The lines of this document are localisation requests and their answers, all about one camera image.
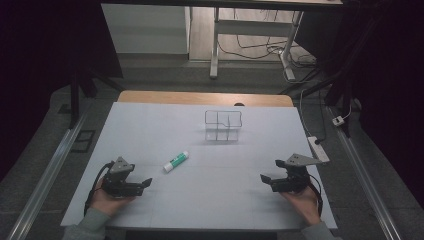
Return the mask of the white metal desk frame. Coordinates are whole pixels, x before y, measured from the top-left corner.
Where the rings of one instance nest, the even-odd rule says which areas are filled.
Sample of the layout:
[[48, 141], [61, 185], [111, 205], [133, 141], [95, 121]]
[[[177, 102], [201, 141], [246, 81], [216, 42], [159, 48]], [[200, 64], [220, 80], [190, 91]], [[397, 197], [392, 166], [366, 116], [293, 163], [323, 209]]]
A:
[[283, 50], [278, 52], [278, 56], [284, 68], [285, 77], [289, 81], [295, 80], [295, 75], [289, 63], [289, 54], [295, 36], [303, 17], [302, 11], [294, 11], [293, 19], [290, 23], [285, 22], [260, 22], [247, 20], [221, 20], [220, 9], [214, 9], [213, 46], [211, 55], [211, 65], [209, 76], [216, 79], [218, 75], [218, 37], [220, 35], [247, 35], [247, 36], [268, 36], [286, 37], [287, 42]]

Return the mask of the black stand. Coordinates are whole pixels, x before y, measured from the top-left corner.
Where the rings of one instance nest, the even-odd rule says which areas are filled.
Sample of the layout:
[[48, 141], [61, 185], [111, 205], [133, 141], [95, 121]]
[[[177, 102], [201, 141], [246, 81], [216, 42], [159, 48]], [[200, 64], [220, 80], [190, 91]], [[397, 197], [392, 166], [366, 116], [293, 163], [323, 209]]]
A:
[[93, 67], [83, 65], [73, 66], [70, 76], [70, 129], [74, 129], [78, 120], [80, 119], [79, 90], [82, 90], [84, 95], [88, 98], [94, 98], [97, 95], [97, 88], [94, 84], [94, 78], [100, 80], [118, 92], [125, 91], [125, 88], [122, 85], [118, 84], [110, 77], [107, 77], [105, 74], [100, 73]]
[[378, 13], [363, 13], [359, 17], [345, 13], [338, 20], [339, 28], [335, 37], [336, 49], [327, 60], [323, 60], [312, 70], [315, 75], [321, 70], [329, 74], [318, 84], [292, 95], [294, 99], [300, 100], [330, 87], [324, 103], [327, 106], [335, 106], [339, 100], [342, 100], [342, 115], [345, 121], [339, 128], [347, 137], [350, 137], [349, 116], [353, 95], [352, 87], [355, 81], [354, 69], [358, 66], [359, 57], [364, 52], [364, 47], [380, 20], [381, 15]]

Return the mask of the clear acrylic divided organizer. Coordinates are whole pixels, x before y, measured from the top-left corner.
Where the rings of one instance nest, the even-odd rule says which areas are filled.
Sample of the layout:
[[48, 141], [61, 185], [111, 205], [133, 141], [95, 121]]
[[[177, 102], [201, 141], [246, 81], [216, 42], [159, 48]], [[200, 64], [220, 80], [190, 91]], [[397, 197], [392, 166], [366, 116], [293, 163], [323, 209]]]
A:
[[243, 126], [240, 111], [207, 110], [204, 122], [207, 141], [237, 141]]

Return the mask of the aluminium floor rail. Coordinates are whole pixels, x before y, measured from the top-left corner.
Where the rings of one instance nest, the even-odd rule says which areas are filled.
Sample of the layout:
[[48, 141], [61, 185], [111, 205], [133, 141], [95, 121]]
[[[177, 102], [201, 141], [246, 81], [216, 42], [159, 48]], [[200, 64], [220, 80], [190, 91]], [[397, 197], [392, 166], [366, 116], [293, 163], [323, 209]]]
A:
[[6, 240], [26, 239], [86, 119], [87, 110], [80, 115], [73, 127], [65, 132]]
[[345, 134], [340, 126], [335, 126], [334, 124], [331, 124], [331, 126], [337, 133], [339, 141], [348, 156], [353, 171], [355, 172], [358, 182], [360, 183], [365, 196], [374, 211], [385, 238], [387, 240], [403, 240], [402, 234], [391, 216], [385, 202], [380, 196], [354, 142]]

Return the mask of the person's left hand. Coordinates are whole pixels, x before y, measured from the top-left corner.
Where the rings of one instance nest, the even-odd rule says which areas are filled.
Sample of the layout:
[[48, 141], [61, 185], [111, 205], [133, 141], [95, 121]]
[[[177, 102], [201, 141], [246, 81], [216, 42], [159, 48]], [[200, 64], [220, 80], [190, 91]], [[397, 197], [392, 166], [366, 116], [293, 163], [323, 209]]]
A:
[[114, 198], [109, 196], [102, 188], [94, 191], [90, 207], [97, 209], [106, 215], [112, 217], [121, 208], [134, 200], [134, 197]]

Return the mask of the white and green glue stick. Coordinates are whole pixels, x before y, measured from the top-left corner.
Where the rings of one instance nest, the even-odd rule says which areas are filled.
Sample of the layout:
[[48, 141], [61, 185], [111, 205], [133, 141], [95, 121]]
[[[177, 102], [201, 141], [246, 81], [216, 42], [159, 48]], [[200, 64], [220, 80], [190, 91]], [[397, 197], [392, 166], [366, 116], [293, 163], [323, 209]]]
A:
[[178, 154], [175, 158], [173, 158], [171, 161], [167, 162], [163, 169], [166, 173], [169, 173], [174, 168], [176, 168], [178, 165], [180, 165], [182, 162], [187, 160], [189, 158], [189, 152], [183, 151], [182, 153]]

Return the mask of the white cabinet panel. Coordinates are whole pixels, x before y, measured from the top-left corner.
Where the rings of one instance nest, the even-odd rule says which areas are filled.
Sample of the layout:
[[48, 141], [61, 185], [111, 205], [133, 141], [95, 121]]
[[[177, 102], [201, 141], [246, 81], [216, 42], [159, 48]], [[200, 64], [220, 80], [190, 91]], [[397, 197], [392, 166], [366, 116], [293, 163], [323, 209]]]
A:
[[102, 4], [102, 10], [118, 53], [189, 53], [189, 7]]

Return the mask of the white power strip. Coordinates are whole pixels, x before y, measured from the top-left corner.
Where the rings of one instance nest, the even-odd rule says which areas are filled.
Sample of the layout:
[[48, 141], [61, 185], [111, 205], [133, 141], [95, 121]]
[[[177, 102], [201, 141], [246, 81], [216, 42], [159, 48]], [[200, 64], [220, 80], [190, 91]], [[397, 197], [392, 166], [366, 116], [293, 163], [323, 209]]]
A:
[[321, 141], [317, 137], [310, 136], [307, 138], [307, 140], [317, 159], [319, 159], [322, 162], [330, 161], [327, 153], [325, 152], [324, 148], [321, 145]]

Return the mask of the black rectangular floor frame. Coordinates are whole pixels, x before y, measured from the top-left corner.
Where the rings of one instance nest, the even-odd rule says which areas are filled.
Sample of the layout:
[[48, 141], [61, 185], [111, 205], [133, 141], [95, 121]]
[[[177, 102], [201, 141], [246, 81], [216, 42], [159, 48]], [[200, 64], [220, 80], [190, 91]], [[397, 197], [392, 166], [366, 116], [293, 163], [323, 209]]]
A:
[[71, 148], [72, 153], [87, 153], [93, 143], [95, 130], [81, 130]]

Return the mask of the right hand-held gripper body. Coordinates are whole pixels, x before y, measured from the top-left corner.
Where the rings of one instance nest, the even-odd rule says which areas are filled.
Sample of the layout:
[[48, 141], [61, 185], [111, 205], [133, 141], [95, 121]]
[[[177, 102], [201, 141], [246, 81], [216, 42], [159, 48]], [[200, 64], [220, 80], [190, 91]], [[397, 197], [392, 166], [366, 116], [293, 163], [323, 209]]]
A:
[[303, 191], [306, 187], [311, 187], [315, 192], [319, 190], [311, 183], [311, 175], [307, 171], [307, 166], [321, 164], [321, 161], [312, 157], [294, 153], [285, 163], [287, 177], [272, 179], [271, 189], [273, 192], [296, 192]]

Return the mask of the white table mat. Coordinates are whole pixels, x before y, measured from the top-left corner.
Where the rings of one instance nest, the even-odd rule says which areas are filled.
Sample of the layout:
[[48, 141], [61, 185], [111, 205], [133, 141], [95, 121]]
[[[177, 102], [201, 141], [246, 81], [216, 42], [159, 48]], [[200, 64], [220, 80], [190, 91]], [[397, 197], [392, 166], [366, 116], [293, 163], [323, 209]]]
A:
[[[131, 182], [152, 178], [143, 195], [124, 207], [112, 227], [161, 230], [283, 231], [302, 218], [260, 174], [283, 178], [275, 160], [311, 151], [294, 107], [240, 108], [237, 141], [207, 141], [207, 105], [113, 104], [86, 170], [62, 220], [83, 218], [84, 203], [102, 166], [119, 157], [135, 164]], [[183, 151], [189, 158], [166, 173]]]

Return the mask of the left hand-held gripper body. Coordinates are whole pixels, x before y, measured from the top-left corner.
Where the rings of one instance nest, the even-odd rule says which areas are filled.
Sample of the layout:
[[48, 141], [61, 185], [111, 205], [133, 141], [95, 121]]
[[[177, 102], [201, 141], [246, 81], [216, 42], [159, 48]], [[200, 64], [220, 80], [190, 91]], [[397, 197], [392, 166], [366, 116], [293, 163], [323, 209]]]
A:
[[141, 183], [128, 183], [127, 177], [131, 172], [126, 171], [129, 164], [119, 157], [103, 177], [101, 188], [112, 197], [134, 197], [141, 196], [143, 187]]

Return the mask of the person's right hand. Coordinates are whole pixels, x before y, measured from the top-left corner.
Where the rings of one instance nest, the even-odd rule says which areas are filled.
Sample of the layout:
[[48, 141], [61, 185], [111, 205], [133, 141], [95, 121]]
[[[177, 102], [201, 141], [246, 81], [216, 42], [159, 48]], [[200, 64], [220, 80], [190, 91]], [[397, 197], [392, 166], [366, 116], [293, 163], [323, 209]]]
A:
[[281, 193], [288, 202], [292, 204], [296, 212], [303, 218], [308, 226], [321, 222], [318, 211], [318, 198], [310, 187], [299, 193]]

